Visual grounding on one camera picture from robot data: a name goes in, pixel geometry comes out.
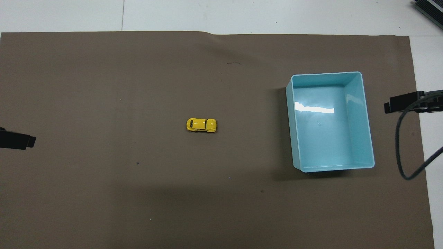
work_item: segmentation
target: black clamp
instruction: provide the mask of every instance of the black clamp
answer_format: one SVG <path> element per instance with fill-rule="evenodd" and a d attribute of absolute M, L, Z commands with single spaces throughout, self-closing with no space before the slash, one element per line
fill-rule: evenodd
<path fill-rule="evenodd" d="M 443 93 L 443 90 L 424 92 L 416 91 L 395 97 L 390 97 L 389 102 L 385 103 L 385 113 L 403 112 L 406 107 L 415 101 L 428 96 L 432 93 Z M 420 103 L 416 108 L 411 111 L 416 113 L 432 113 L 443 111 L 443 97 L 436 97 L 427 102 Z"/>
<path fill-rule="evenodd" d="M 34 147 L 35 136 L 10 132 L 0 127 L 0 148 L 25 150 Z"/>

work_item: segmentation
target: black cable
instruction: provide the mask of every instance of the black cable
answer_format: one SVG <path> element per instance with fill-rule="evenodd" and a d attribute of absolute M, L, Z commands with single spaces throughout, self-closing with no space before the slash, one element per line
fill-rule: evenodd
<path fill-rule="evenodd" d="M 403 113 L 398 118 L 397 126 L 395 128 L 395 155 L 397 157 L 398 170 L 400 171 L 401 177 L 403 177 L 405 180 L 412 180 L 416 176 L 418 176 L 418 174 L 420 174 L 420 172 L 423 171 L 424 168 L 426 168 L 427 165 L 429 165 L 435 158 L 437 158 L 441 153 L 443 153 L 443 147 L 441 147 L 434 154 L 432 154 L 420 167 L 418 167 L 417 170 L 415 170 L 415 172 L 412 175 L 406 176 L 404 174 L 403 167 L 401 166 L 401 161 L 400 161 L 399 134 L 400 134 L 401 122 L 402 122 L 403 118 L 406 116 L 406 114 L 409 111 L 411 111 L 412 109 L 418 107 L 421 103 L 424 103 L 424 102 L 426 102 L 428 100 L 431 100 L 431 99 L 434 99 L 434 98 L 437 98 L 437 97 L 441 97 L 441 96 L 443 96 L 442 92 L 440 92 L 440 93 L 432 93 L 432 94 L 429 94 L 429 95 L 427 95 L 427 96 L 425 96 L 425 97 L 415 101 L 414 103 L 412 103 L 408 107 L 406 107 L 406 109 L 404 109 Z"/>

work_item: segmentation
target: toy car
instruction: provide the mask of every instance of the toy car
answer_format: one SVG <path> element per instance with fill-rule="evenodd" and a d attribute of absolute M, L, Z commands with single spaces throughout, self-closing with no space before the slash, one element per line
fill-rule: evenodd
<path fill-rule="evenodd" d="M 186 129 L 193 132 L 215 132 L 217 121 L 215 119 L 203 119 L 192 117 L 186 122 Z"/>

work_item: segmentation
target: black device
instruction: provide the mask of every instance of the black device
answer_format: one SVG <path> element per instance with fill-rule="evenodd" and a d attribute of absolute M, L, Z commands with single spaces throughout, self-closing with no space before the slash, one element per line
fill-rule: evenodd
<path fill-rule="evenodd" d="M 423 162 L 420 167 L 418 167 L 412 175 L 407 176 L 403 171 L 400 160 L 400 126 L 403 118 L 408 112 L 416 113 L 433 113 L 443 111 L 443 90 L 424 92 L 416 91 L 412 93 L 407 93 L 403 95 L 398 95 L 389 98 L 389 102 L 385 103 L 385 113 L 400 112 L 402 113 L 397 121 L 397 126 L 395 128 L 395 156 L 397 159 L 398 170 L 400 171 L 401 177 L 405 180 L 412 180 L 421 171 L 423 171 L 426 166 L 428 166 L 435 158 L 443 153 L 443 147 L 438 149 L 434 154 L 432 154 L 425 162 Z"/>
<path fill-rule="evenodd" d="M 10 132 L 0 127 L 0 148 L 25 150 L 34 147 L 35 136 Z"/>
<path fill-rule="evenodd" d="M 403 112 L 410 104 L 434 93 L 443 93 L 443 90 L 431 92 L 416 91 L 412 93 L 398 95 L 395 97 L 390 97 L 389 102 L 385 103 L 385 113 Z M 410 111 L 416 113 L 432 113 L 443 111 L 443 98 L 436 97 L 430 101 L 422 102 Z"/>
<path fill-rule="evenodd" d="M 443 28 L 443 0 L 415 0 L 414 7 Z"/>

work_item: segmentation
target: white table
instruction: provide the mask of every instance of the white table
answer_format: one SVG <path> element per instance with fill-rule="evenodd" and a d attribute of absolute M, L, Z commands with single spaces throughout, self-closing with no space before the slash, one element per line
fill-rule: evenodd
<path fill-rule="evenodd" d="M 443 89 L 443 30 L 408 0 L 0 0 L 0 32 L 206 31 L 406 35 L 418 90 Z M 420 114 L 425 157 L 443 145 L 443 112 Z M 426 169 L 435 248 L 443 249 L 443 157 Z"/>

